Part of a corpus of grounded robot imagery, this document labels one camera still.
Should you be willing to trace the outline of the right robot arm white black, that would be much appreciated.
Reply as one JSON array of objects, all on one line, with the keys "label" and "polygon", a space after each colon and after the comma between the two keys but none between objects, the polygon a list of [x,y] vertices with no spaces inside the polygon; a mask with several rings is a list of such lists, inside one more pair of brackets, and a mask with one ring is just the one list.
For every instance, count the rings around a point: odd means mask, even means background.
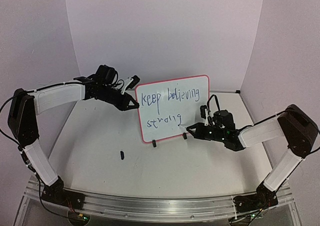
[{"label": "right robot arm white black", "polygon": [[205,121],[186,128],[195,139],[220,142],[234,152],[270,141],[283,144],[282,155],[255,193],[238,195],[233,199],[237,212],[264,210],[276,206],[278,190],[298,165],[317,151],[314,144],[319,136],[319,127],[295,104],[240,129],[236,128],[233,115],[227,110],[211,114],[208,106],[201,106],[200,111]]}]

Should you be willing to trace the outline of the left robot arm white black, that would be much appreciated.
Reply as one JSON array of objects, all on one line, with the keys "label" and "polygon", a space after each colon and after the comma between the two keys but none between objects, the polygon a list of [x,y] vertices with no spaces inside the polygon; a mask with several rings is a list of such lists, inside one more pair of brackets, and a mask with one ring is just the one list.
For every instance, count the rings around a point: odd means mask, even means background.
[{"label": "left robot arm white black", "polygon": [[40,199],[68,207],[72,211],[83,207],[85,195],[65,189],[64,182],[53,169],[40,145],[37,116],[51,108],[89,99],[100,100],[120,111],[138,109],[139,103],[127,93],[140,82],[137,75],[120,79],[115,68],[100,65],[87,77],[44,86],[34,90],[15,90],[7,101],[11,103],[8,127],[27,168],[35,175],[40,189]]}]

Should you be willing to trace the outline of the pink framed whiteboard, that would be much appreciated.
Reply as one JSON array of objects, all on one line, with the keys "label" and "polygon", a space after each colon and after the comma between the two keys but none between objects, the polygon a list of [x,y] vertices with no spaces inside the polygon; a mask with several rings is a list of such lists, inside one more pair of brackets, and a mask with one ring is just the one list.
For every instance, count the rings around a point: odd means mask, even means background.
[{"label": "pink framed whiteboard", "polygon": [[151,143],[186,132],[179,125],[190,126],[201,120],[200,106],[210,95],[207,75],[169,79],[138,85],[135,97],[143,143]]}]

